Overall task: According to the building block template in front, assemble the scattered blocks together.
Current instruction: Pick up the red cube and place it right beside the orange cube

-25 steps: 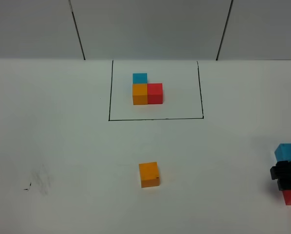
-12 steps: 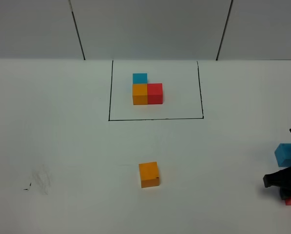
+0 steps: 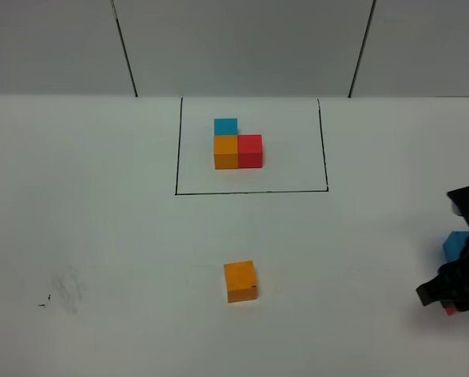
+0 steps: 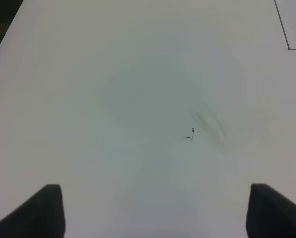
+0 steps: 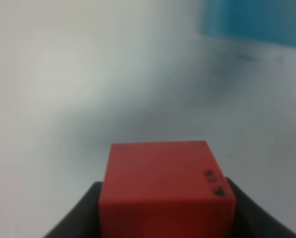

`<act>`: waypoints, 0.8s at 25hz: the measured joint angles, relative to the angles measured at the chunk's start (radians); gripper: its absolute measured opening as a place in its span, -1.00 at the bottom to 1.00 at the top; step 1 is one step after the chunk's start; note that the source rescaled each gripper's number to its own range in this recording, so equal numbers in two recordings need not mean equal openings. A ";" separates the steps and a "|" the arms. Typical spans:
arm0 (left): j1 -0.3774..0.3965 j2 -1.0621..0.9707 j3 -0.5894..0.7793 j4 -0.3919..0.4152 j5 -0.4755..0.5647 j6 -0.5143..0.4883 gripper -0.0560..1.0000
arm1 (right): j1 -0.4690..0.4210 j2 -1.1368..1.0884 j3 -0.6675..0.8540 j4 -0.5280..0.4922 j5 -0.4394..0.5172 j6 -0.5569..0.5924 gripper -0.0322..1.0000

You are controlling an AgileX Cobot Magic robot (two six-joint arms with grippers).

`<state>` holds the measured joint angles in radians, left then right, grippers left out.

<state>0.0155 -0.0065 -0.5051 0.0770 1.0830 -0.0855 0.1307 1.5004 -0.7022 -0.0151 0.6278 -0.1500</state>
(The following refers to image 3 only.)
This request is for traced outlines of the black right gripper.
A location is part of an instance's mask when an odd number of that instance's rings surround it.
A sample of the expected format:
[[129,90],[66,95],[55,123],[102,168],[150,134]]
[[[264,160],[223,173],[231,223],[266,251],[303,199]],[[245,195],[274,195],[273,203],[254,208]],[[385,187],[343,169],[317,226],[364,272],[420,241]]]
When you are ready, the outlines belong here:
[[[447,196],[469,228],[469,186],[449,191]],[[423,306],[434,302],[466,302],[469,305],[469,241],[458,261],[442,265],[437,276],[418,286],[416,293]]]

